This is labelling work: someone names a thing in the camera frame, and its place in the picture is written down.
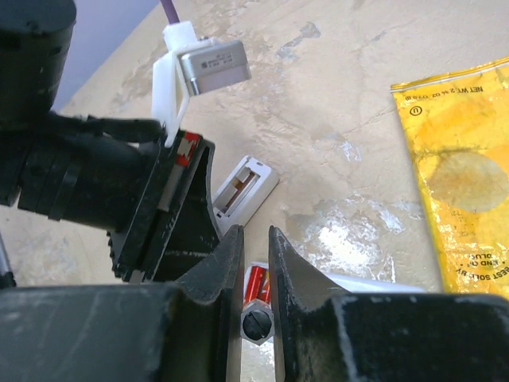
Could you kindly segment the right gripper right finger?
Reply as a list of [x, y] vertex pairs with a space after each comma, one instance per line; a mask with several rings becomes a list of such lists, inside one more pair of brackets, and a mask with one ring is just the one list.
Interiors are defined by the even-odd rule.
[[278, 381], [505, 381], [508, 302], [493, 294], [353, 293], [269, 230]]

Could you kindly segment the clear handle screwdriver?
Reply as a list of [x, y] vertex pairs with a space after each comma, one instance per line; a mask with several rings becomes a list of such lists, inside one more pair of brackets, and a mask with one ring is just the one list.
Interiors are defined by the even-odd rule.
[[257, 346], [274, 336], [274, 313], [269, 304], [259, 299], [244, 306], [240, 320], [241, 337]]

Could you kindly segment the white long remote control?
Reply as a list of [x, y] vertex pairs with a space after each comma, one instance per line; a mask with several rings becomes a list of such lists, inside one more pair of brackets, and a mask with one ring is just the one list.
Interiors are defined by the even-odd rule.
[[225, 235], [232, 225], [245, 226], [279, 182], [275, 169], [245, 156], [212, 198], [213, 214]]

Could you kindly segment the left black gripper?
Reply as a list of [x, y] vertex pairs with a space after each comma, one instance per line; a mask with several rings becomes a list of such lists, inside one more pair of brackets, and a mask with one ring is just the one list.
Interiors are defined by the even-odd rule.
[[217, 247], [215, 145], [150, 119], [44, 119], [15, 135], [21, 210], [102, 229], [119, 279], [174, 281]]

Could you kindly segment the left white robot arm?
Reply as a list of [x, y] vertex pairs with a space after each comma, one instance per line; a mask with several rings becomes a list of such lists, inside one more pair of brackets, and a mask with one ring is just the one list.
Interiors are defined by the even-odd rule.
[[112, 269], [129, 281], [178, 279], [220, 242], [214, 146], [154, 119], [52, 110], [76, 22], [72, 1], [1, 4], [1, 202], [104, 230]]

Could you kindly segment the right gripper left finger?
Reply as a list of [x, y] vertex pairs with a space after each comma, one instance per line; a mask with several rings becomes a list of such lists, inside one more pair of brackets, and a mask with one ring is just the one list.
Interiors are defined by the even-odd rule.
[[8, 288], [4, 381], [237, 381], [244, 232], [171, 283]]

